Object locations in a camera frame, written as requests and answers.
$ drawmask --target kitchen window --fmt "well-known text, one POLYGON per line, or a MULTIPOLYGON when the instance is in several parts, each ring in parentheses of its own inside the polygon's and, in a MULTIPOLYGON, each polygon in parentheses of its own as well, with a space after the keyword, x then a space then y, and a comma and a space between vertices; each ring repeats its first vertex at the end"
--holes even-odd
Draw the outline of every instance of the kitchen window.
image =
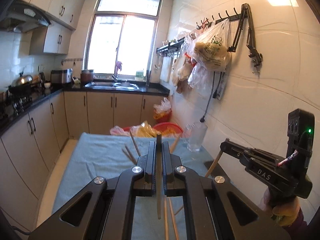
POLYGON ((151 62, 161 0, 100 0, 92 23, 86 67, 133 78, 151 62), (116 68, 122 62, 122 68, 116 68))

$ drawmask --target metal screw cap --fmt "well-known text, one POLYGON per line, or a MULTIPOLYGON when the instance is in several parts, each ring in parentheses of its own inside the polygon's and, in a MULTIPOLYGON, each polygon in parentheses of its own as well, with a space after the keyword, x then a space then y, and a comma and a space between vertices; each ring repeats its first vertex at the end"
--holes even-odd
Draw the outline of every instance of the metal screw cap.
POLYGON ((184 173, 187 170, 187 168, 185 166, 178 166, 176 170, 177 172, 184 173))
POLYGON ((142 171, 142 168, 141 168, 140 166, 134 166, 134 167, 132 168, 132 171, 133 171, 134 173, 139 173, 139 172, 142 171))
POLYGON ((225 179, 224 179, 224 177, 222 177, 222 176, 216 176, 216 177, 214 178, 214 180, 215 180, 216 183, 219 183, 219 184, 225 182, 225 179))
POLYGON ((103 183, 104 182, 104 177, 96 177, 96 178, 94 178, 94 180, 93 180, 93 182, 95 183, 95 184, 101 184, 101 183, 103 183))

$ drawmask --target faucet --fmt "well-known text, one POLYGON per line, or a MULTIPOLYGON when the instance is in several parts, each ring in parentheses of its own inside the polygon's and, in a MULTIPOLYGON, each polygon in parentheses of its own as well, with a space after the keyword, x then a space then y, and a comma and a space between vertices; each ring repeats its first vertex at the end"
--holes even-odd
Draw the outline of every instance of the faucet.
POLYGON ((113 81, 115 82, 115 83, 118 83, 118 74, 116 73, 116 74, 113 74, 112 75, 112 78, 113 78, 113 81))
POLYGON ((150 85, 150 76, 151 76, 151 68, 147 70, 147 81, 146 81, 146 90, 148 90, 149 85, 150 85))

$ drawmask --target hand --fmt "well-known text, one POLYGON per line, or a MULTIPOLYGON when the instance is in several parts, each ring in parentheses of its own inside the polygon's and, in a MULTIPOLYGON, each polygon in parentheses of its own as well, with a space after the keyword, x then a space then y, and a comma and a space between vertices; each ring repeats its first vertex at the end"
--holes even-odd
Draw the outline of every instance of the hand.
POLYGON ((298 198, 296 197, 294 200, 282 205, 275 206, 274 208, 272 208, 268 204, 270 198, 271 195, 269 189, 266 189, 263 194, 263 198, 258 205, 259 208, 266 212, 270 217, 272 217, 273 215, 283 216, 283 218, 279 221, 279 225, 282 227, 290 226, 296 220, 299 214, 300 204, 298 198))

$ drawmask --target small bowl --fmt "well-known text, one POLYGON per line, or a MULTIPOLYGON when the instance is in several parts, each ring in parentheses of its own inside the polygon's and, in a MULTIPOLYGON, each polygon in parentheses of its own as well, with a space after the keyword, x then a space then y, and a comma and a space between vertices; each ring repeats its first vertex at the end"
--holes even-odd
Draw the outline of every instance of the small bowl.
POLYGON ((44 87, 45 87, 45 88, 50 88, 50 86, 51 86, 51 83, 50 83, 50 82, 44 83, 44 87))

